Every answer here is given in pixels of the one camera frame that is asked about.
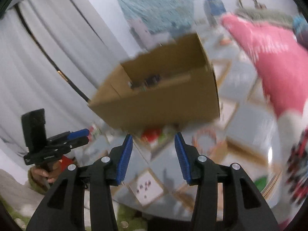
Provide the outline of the person's left hand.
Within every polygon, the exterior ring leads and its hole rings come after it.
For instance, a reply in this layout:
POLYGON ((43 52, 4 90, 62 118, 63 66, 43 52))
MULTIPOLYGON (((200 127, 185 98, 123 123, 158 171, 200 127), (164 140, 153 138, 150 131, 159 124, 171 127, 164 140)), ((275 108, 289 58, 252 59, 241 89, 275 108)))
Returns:
POLYGON ((39 166, 32 167, 30 171, 35 182, 39 184, 43 184, 44 182, 52 184, 57 180, 58 176, 62 172, 61 162, 55 162, 49 172, 39 166))

